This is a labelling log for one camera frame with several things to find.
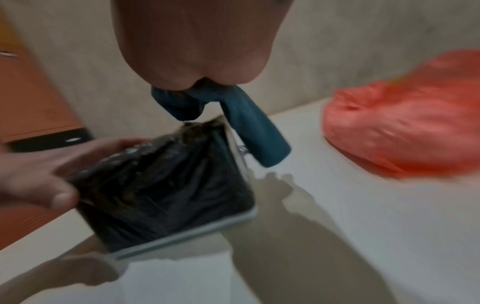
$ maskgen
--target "blue cloth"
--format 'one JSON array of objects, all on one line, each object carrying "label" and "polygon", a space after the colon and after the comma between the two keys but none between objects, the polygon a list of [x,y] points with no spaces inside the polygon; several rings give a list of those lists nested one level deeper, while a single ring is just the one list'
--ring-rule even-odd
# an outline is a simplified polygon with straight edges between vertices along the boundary
[{"label": "blue cloth", "polygon": [[185,91],[152,88],[151,94],[180,121],[194,120],[202,114],[207,103],[220,102],[231,127],[263,167],[275,166],[290,154],[290,145],[275,125],[238,86],[223,86],[202,79]]}]

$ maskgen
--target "finger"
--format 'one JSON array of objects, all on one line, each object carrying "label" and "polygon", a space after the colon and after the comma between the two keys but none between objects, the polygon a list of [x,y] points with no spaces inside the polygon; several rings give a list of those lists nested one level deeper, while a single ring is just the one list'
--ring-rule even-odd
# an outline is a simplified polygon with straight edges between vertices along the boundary
[{"label": "finger", "polygon": [[69,176],[93,166],[106,157],[150,140],[142,137],[108,138],[65,148],[63,151],[65,158],[55,173],[59,176]]},{"label": "finger", "polygon": [[54,175],[19,175],[9,181],[7,192],[18,201],[57,211],[74,208],[80,198],[75,187]]}]

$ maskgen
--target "plastic bag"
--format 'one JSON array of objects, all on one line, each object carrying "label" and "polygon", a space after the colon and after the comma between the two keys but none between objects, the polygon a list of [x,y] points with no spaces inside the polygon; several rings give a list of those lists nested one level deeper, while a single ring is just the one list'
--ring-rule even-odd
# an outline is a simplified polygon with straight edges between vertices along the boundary
[{"label": "plastic bag", "polygon": [[456,51],[395,82],[338,90],[323,112],[325,138],[401,178],[480,168],[480,51]]},{"label": "plastic bag", "polygon": [[130,255],[178,240],[176,235],[191,237],[185,233],[199,227],[207,232],[206,225],[254,207],[244,160],[223,117],[186,123],[70,182],[80,191],[77,209],[107,249],[137,246]]}]

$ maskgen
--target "wall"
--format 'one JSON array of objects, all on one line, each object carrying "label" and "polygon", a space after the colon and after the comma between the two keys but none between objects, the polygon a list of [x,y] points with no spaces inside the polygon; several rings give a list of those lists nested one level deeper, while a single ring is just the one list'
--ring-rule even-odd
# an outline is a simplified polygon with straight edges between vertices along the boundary
[{"label": "wall", "polygon": [[[176,128],[117,49],[107,0],[0,0],[83,123],[97,136]],[[480,47],[475,0],[297,0],[267,69],[245,89],[267,113],[335,88],[405,73],[444,51]],[[208,108],[205,117],[218,109]]]}]

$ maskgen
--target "skin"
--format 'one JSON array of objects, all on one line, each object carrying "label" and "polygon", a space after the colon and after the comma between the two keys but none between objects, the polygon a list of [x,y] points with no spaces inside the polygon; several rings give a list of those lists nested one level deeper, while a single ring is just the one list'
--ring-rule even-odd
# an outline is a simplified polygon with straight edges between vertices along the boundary
[{"label": "skin", "polygon": [[[237,85],[257,77],[292,2],[111,0],[111,7],[118,46],[130,67],[157,88],[181,91],[202,78]],[[66,177],[145,140],[0,155],[0,207],[74,208],[79,194]]]},{"label": "skin", "polygon": [[79,201],[64,179],[102,159],[143,143],[145,138],[94,140],[67,148],[0,155],[0,207],[33,204],[67,211]]}]

